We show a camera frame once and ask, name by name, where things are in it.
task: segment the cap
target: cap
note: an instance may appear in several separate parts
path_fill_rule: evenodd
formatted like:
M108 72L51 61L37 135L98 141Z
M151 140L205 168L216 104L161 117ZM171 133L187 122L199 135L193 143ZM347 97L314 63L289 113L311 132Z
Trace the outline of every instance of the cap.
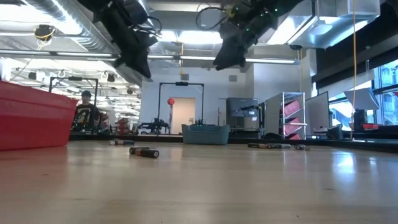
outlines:
M88 90L83 91L83 93L81 93L81 96L88 96L91 97L91 93Z

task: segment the ceiling duct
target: ceiling duct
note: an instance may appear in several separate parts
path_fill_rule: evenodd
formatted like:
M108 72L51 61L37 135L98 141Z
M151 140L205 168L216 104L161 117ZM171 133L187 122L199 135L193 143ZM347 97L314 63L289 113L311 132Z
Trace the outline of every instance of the ceiling duct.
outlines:
M102 36L94 24L82 13L74 0L23 0L36 10L52 16L57 29L64 34L81 35L78 44L90 52L115 53L114 47Z
M354 0L305 0L279 18L259 44L290 44L308 48L331 47L353 33ZM380 0L357 0L356 30L380 15Z

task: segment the shelving rack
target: shelving rack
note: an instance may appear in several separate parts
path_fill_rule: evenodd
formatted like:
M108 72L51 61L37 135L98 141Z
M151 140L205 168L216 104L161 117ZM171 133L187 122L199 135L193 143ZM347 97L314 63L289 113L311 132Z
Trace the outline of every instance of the shelving rack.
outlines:
M305 139L305 93L283 92L266 101L266 132Z

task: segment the dark shirt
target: dark shirt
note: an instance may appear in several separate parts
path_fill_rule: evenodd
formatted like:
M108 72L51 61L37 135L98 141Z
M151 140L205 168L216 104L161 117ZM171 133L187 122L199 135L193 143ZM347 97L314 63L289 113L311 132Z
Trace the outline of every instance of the dark shirt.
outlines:
M75 111L76 124L79 126L91 127L93 124L93 118L95 120L99 119L101 116L98 108L92 104L88 105L78 105Z

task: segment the doorway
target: doorway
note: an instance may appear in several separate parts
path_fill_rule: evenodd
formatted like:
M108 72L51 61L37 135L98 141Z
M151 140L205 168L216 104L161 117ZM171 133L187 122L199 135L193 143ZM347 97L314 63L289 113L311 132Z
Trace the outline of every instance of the doorway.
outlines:
M195 122L195 98L173 98L172 134L182 133L181 124L191 125Z

